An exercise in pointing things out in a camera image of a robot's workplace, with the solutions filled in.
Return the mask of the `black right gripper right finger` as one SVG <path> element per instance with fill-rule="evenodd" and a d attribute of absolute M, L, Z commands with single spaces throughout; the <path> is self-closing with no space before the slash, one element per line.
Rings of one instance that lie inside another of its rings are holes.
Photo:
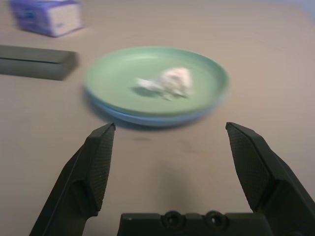
<path fill-rule="evenodd" d="M 264 215 L 275 236 L 313 236 L 315 202 L 291 168 L 255 131 L 232 122 L 225 128 L 251 210 Z"/>

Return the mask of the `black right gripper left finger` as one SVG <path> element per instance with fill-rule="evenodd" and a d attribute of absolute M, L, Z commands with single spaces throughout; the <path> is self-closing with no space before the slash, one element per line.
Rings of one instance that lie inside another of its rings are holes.
<path fill-rule="evenodd" d="M 81 236 L 101 210 L 116 126 L 94 130 L 63 167 L 30 235 Z"/>

